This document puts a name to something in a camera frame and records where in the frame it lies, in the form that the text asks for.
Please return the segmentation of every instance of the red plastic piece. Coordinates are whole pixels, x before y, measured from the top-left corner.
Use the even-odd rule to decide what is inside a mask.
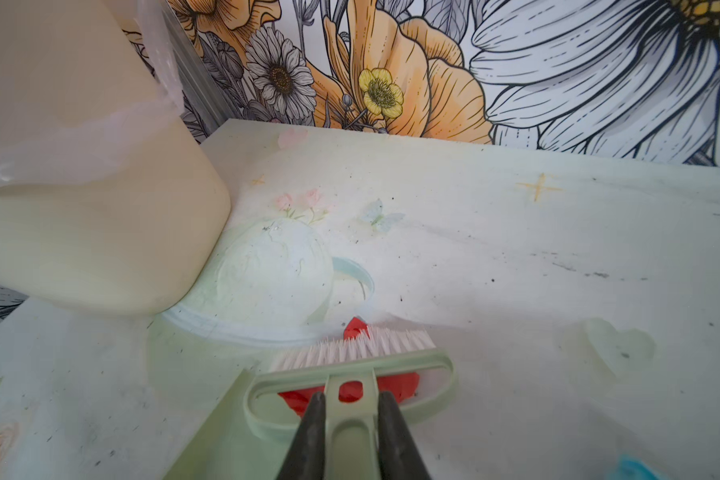
[[[344,329],[344,340],[353,339],[368,329],[365,322],[355,317]],[[398,403],[413,397],[418,388],[419,376],[416,372],[402,373],[400,375],[383,376],[376,379],[380,392],[391,392]],[[307,410],[309,399],[315,392],[322,392],[324,386],[317,386],[311,389],[293,390],[292,392],[278,393],[286,401],[288,406],[296,412],[299,417],[304,416]],[[362,385],[356,382],[347,382],[338,390],[338,399],[345,403],[356,402],[362,398]]]

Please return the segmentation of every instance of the orange flower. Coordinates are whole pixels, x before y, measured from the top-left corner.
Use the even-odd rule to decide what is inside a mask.
[[[386,128],[390,134],[490,142],[483,91],[463,68],[461,49],[453,40],[422,18],[398,25],[392,16],[376,9],[375,0],[350,0],[347,14],[351,52],[336,35],[336,25],[323,19],[336,81],[316,88],[318,107],[326,102],[339,106],[346,92],[352,96],[352,112],[367,109],[365,123]],[[372,72],[377,76],[370,77]],[[377,86],[388,88],[380,93],[383,103],[389,104],[386,112],[367,99],[368,82],[374,79]],[[393,106],[393,100],[400,100],[402,111]],[[320,125],[317,111],[315,117]]]
[[[213,32],[235,49],[245,63],[251,35],[267,22],[280,18],[278,0],[168,0],[198,55],[198,32]]]

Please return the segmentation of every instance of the green brush handle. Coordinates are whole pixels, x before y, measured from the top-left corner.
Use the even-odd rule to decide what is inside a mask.
[[[255,414],[254,401],[266,394],[325,385],[327,478],[375,480],[380,478],[376,456],[377,377],[437,368],[448,371],[442,388],[428,398],[400,407],[406,422],[420,422],[445,408],[455,393],[458,378],[451,359],[441,349],[260,375],[246,392],[243,408],[248,426],[257,437],[289,442],[298,424],[260,418]],[[352,381],[362,383],[363,397],[352,403],[340,402],[339,388]]]

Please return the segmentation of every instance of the yellow star drawing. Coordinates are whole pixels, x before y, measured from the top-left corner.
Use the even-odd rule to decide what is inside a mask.
[[[539,175],[539,181],[535,184],[522,184],[518,182],[518,185],[522,185],[523,187],[529,187],[536,190],[536,195],[534,196],[534,202],[538,201],[539,195],[541,194],[542,190],[558,190],[562,191],[562,188],[555,188],[555,187],[545,187],[544,182],[547,181],[547,175],[541,174]]]

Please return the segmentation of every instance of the pink flower drawing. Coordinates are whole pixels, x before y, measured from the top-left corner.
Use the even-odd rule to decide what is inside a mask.
[[[291,208],[291,205],[293,205],[293,198],[291,198],[291,196],[288,194],[283,194],[277,197],[275,203],[277,204],[278,209],[288,210],[289,208]]]
[[[309,208],[314,208],[322,198],[322,194],[320,193],[320,190],[313,188],[306,193],[305,197],[307,200],[307,206],[309,206]]]

